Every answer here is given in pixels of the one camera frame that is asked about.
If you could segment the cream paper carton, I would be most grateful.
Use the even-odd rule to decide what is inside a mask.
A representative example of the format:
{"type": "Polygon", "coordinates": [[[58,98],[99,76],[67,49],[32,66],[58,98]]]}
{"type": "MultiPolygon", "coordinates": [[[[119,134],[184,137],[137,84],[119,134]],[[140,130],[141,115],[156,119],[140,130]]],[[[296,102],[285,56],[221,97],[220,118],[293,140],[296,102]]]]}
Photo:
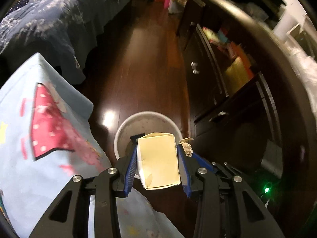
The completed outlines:
{"type": "Polygon", "coordinates": [[[150,133],[137,142],[137,170],[146,190],[180,185],[175,136],[150,133]]]}

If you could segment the white plastic bag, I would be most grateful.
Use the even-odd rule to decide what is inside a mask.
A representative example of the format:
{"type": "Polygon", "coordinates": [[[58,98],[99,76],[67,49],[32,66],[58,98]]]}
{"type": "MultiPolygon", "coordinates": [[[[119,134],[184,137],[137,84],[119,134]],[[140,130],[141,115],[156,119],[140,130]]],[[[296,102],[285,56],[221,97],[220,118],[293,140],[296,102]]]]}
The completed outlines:
{"type": "Polygon", "coordinates": [[[294,61],[293,68],[296,75],[302,81],[310,102],[316,106],[316,61],[306,55],[301,48],[291,44],[289,41],[285,45],[294,61]]]}

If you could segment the white trash bin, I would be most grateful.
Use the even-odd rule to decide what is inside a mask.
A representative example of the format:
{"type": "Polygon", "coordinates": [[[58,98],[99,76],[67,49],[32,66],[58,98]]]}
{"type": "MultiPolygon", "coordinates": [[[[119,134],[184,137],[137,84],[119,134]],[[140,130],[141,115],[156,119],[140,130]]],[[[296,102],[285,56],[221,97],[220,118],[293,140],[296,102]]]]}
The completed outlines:
{"type": "Polygon", "coordinates": [[[144,111],[128,117],[115,135],[120,180],[140,179],[148,190],[180,184],[177,143],[180,130],[167,116],[144,111]]]}

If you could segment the bed with navy duvet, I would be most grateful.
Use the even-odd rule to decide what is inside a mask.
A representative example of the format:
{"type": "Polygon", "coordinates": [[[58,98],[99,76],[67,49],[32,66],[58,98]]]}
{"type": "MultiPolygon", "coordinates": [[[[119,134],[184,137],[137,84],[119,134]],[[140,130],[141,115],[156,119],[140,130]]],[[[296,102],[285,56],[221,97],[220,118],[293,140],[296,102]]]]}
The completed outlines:
{"type": "Polygon", "coordinates": [[[71,84],[80,84],[96,36],[131,0],[30,0],[1,20],[1,82],[40,53],[71,84]]]}

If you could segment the light blue patterned tablecloth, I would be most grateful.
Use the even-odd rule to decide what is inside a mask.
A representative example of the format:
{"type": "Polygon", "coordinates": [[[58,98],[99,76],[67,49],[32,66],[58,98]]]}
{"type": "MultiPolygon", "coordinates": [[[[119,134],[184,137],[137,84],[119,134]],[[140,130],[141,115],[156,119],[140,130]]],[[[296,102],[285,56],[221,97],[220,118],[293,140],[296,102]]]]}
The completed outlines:
{"type": "Polygon", "coordinates": [[[39,53],[1,87],[2,211],[19,237],[73,176],[111,167],[90,130],[93,108],[39,53]]]}

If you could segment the tan paper ball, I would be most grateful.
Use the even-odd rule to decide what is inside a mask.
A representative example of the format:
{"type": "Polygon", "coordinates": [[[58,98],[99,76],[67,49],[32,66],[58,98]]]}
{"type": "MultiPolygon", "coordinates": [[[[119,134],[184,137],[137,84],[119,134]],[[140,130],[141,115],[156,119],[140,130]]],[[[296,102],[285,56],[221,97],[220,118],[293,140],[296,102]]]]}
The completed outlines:
{"type": "Polygon", "coordinates": [[[192,146],[190,143],[191,141],[193,141],[193,138],[190,138],[190,137],[183,138],[180,141],[180,144],[182,145],[184,153],[187,157],[192,157],[192,155],[193,155],[193,149],[192,149],[192,146]]]}

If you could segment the dark wooden dresser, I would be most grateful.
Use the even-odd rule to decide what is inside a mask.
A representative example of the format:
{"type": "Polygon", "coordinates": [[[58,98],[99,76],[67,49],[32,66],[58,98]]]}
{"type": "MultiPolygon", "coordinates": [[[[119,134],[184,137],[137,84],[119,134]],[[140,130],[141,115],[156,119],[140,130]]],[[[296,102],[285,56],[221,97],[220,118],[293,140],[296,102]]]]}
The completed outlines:
{"type": "Polygon", "coordinates": [[[249,177],[286,234],[316,228],[316,122],[295,62],[227,0],[187,0],[177,29],[193,149],[249,177]]]}

